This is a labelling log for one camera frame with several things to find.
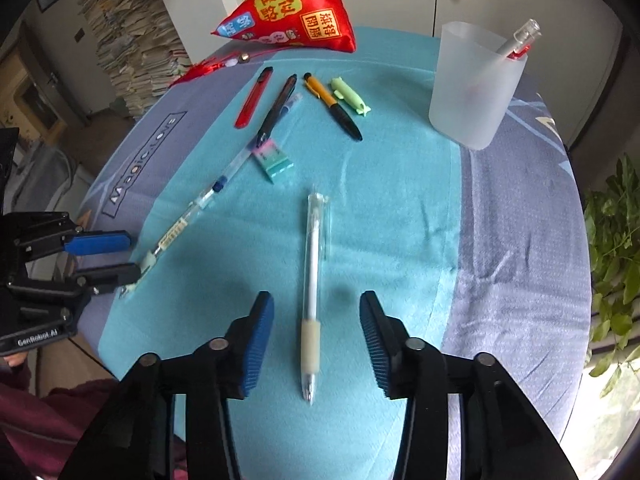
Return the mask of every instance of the bolt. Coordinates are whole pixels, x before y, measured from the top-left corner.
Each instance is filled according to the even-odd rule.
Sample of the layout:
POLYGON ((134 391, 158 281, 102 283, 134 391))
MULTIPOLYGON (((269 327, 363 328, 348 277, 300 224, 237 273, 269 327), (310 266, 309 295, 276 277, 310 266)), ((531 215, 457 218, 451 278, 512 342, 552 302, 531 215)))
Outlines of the bolt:
POLYGON ((158 357, 156 354, 144 354, 140 359, 138 359, 138 362, 146 368, 156 364, 158 362, 158 357))
POLYGON ((427 346, 427 343, 425 343, 419 337, 410 337, 404 342, 404 344, 411 350, 422 350, 425 346, 427 346))
POLYGON ((228 346, 229 341, 227 341, 223 337, 217 337, 209 341, 209 348, 211 348, 212 350, 224 350, 228 346))
POLYGON ((476 360, 484 366, 493 366, 495 365, 495 357, 491 354, 487 354, 486 352, 479 353, 476 356, 476 360))

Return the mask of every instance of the red sachet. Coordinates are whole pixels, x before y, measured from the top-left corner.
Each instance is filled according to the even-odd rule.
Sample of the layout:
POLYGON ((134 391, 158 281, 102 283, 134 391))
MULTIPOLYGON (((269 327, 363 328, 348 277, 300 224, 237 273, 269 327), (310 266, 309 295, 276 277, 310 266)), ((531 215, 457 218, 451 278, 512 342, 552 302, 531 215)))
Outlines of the red sachet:
POLYGON ((245 0, 212 34, 274 46, 356 50, 342 0, 245 0))

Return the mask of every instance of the green plant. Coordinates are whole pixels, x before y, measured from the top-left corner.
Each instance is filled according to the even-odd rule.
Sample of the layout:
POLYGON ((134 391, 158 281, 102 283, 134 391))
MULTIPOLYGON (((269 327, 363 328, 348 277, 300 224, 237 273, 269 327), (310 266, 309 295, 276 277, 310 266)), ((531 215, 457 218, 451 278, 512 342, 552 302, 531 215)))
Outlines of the green plant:
POLYGON ((622 353, 633 325, 632 302, 640 292, 640 181, 628 155, 618 161, 605 191, 590 191, 585 196, 584 222, 591 261, 591 308, 600 314, 590 341, 601 341, 613 332, 616 342, 613 351, 590 372, 598 377, 617 363, 600 394, 604 397, 618 382, 622 365, 636 373, 632 361, 640 357, 640 348, 626 359, 622 353))

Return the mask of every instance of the red utility knife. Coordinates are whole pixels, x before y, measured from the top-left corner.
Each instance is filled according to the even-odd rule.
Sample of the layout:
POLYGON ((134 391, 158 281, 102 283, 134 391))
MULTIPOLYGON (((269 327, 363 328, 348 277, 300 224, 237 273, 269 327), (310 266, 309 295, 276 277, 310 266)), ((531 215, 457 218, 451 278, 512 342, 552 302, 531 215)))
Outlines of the red utility knife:
POLYGON ((242 105, 242 110, 240 110, 240 115, 236 119, 236 124, 234 125, 236 128, 244 128, 251 121, 251 117, 254 114, 255 107, 258 105, 258 101, 262 96, 262 92, 264 88, 267 86, 267 82, 273 73, 273 66, 268 66, 265 68, 260 75, 258 76, 257 81, 254 84, 254 87, 251 88, 244 105, 242 105))

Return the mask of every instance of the maroon clothing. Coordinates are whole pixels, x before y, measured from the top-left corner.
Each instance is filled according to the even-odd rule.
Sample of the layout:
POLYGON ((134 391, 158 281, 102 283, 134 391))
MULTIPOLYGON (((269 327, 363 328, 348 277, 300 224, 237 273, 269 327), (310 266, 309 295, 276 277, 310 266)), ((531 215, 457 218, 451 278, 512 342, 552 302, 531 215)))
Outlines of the maroon clothing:
MULTIPOLYGON (((55 479, 118 383, 90 381, 72 390, 53 389, 39 399, 28 392, 30 377, 26 364, 12 371, 0 369, 0 430, 33 475, 55 479)), ((183 458, 184 447, 176 455, 176 460, 183 458)), ((186 480, 186 472, 178 468, 175 480, 186 480)))

